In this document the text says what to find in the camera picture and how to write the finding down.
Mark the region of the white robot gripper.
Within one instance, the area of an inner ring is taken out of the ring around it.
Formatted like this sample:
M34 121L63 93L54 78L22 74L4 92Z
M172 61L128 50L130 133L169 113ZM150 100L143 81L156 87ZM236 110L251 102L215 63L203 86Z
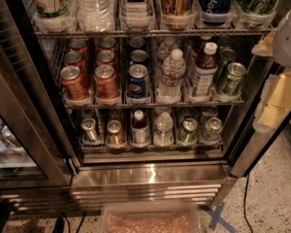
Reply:
M251 52L273 57L276 63L291 68L291 10ZM278 128L290 111L291 70L278 76L270 75L255 110L253 128L259 133L269 133Z

